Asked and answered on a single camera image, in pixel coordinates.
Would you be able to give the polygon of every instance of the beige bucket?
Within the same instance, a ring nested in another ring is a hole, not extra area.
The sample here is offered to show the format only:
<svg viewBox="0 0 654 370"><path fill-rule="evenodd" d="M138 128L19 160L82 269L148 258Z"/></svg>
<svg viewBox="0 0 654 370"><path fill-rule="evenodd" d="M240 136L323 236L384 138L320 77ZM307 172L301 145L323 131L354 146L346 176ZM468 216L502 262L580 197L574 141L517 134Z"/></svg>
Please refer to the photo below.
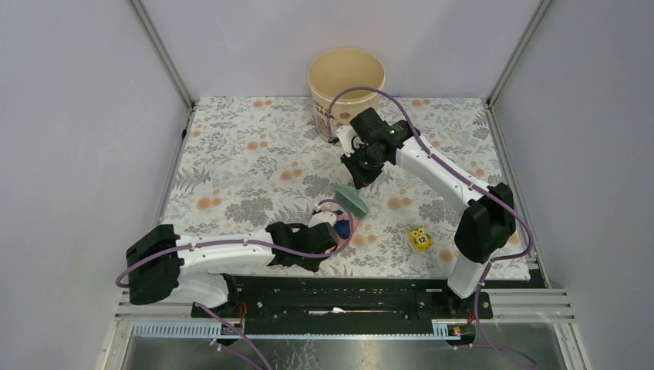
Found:
<svg viewBox="0 0 654 370"><path fill-rule="evenodd" d="M333 49L314 59L308 69L308 85L313 98L313 115L318 131L329 139L325 118L329 104L341 91L354 86L381 89L386 76L382 63L363 50ZM379 95L360 90L346 93L332 108L332 136L337 128L369 107L379 108Z"/></svg>

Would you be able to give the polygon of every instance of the reflective surface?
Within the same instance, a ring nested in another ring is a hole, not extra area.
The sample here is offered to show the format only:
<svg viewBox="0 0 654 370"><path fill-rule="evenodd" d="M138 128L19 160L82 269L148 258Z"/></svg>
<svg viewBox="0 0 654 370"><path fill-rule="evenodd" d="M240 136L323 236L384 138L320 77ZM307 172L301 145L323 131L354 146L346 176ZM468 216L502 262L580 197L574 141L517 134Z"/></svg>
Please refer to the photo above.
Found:
<svg viewBox="0 0 654 370"><path fill-rule="evenodd" d="M565 368L554 332L545 324L485 325L494 343L528 353L540 370ZM255 341L272 366L284 370L396 370L396 369L514 369L497 353L485 348L469 351L431 351L447 346L442 341L285 340ZM247 343L233 349L256 359ZM253 369L226 351L217 351L205 339L135 337L126 357L126 370Z"/></svg>

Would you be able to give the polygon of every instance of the white wall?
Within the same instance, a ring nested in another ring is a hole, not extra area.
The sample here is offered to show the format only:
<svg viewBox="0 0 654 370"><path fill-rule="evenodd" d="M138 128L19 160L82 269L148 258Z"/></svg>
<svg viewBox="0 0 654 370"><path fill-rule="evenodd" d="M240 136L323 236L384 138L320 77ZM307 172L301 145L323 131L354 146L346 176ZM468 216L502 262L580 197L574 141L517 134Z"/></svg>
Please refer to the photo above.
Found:
<svg viewBox="0 0 654 370"><path fill-rule="evenodd" d="M88 369L184 108L126 2L0 8L0 368Z"/></svg>
<svg viewBox="0 0 654 370"><path fill-rule="evenodd" d="M554 2L497 115L595 369L651 364L654 2Z"/></svg>
<svg viewBox="0 0 654 370"><path fill-rule="evenodd" d="M190 92L306 96L321 52L369 50L403 96L488 96L538 0L146 0Z"/></svg>

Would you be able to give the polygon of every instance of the yellow die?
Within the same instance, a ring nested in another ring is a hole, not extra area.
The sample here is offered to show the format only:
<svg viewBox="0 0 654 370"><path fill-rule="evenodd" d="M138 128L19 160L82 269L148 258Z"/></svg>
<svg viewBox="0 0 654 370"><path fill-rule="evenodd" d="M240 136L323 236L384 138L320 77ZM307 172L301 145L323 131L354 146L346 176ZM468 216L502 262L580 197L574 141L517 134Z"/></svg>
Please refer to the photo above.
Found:
<svg viewBox="0 0 654 370"><path fill-rule="evenodd" d="M409 230L409 238L418 251L430 249L433 243L424 226Z"/></svg>

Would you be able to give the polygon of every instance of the floral pattern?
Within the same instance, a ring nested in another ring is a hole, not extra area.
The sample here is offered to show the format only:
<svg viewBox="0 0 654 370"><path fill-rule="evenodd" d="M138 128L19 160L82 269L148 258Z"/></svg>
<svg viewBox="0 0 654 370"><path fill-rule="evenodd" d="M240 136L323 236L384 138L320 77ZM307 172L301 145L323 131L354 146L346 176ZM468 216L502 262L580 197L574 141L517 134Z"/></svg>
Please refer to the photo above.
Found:
<svg viewBox="0 0 654 370"><path fill-rule="evenodd" d="M430 143L476 177L502 180L480 99L400 99ZM382 100L390 123L399 110ZM313 123L305 97L204 97L177 169L163 222L182 234L238 234L275 221L305 222L313 205L351 183L339 158ZM396 166L385 166L362 191L371 213L351 245L323 261L318 276L447 278L458 251L458 217L426 184ZM420 252L407 231L424 225L433 246ZM523 249L517 235L502 254ZM294 267L230 266L232 274L314 275ZM490 278L528 279L524 260L496 263Z"/></svg>

